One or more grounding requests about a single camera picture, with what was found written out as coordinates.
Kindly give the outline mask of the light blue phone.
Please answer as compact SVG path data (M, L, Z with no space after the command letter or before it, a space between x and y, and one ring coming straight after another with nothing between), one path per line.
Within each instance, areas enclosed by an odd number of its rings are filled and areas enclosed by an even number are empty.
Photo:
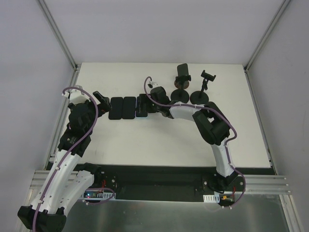
M147 116L148 116L148 112L147 112L146 104L142 104L140 97L137 97L135 117L147 117Z

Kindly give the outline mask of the black phone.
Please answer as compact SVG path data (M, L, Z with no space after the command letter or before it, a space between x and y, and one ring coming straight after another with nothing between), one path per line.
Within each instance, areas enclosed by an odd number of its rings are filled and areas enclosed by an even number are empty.
M122 118L123 98L112 97L111 98L111 110L109 111L109 120L120 120Z
M124 97L122 119L134 119L136 111L136 97Z

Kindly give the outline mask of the black round base phone stand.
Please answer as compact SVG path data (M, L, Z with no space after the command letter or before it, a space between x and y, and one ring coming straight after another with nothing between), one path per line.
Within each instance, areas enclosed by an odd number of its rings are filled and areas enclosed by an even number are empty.
M176 90L174 90L170 96L172 101L182 103L189 102L189 94L185 90L184 86L186 84L189 84L190 81L191 81L191 75L182 75L176 77L174 82Z

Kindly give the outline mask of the brown base metal phone stand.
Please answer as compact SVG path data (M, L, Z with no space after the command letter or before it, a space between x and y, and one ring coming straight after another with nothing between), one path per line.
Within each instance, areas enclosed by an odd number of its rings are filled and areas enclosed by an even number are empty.
M174 85L177 89L186 89L189 87L191 75L189 74L188 64L180 64L177 66L177 76L175 77Z

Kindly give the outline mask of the black tall clamp phone stand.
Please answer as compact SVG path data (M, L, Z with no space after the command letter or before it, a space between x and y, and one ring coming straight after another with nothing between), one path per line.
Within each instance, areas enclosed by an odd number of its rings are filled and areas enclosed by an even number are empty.
M190 102L192 104L200 105L207 104L209 102L209 97L205 91L208 89L208 82L213 82L216 78L216 75L211 75L203 70L201 77L203 78L201 90L194 91L190 95Z

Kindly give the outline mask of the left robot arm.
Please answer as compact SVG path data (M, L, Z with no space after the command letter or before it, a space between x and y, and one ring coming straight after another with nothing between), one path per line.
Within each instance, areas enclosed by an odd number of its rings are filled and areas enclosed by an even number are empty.
M69 122L59 140L53 165L37 196L21 206L17 216L33 232L60 232L74 204L88 188L103 186L101 168L85 163L73 182L68 179L91 142L99 117L112 108L110 99L98 91L89 94L81 87L67 87L62 95L69 100Z

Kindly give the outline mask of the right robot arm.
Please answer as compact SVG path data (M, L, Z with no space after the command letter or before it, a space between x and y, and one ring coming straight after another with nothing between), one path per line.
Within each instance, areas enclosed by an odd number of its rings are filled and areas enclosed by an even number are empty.
M150 93L144 91L156 112L170 119L184 119L195 123L201 137L213 151L216 162L217 185L221 190L229 190L238 176L229 152L228 142L236 139L237 133L217 105L191 105L171 101L163 87L155 87Z

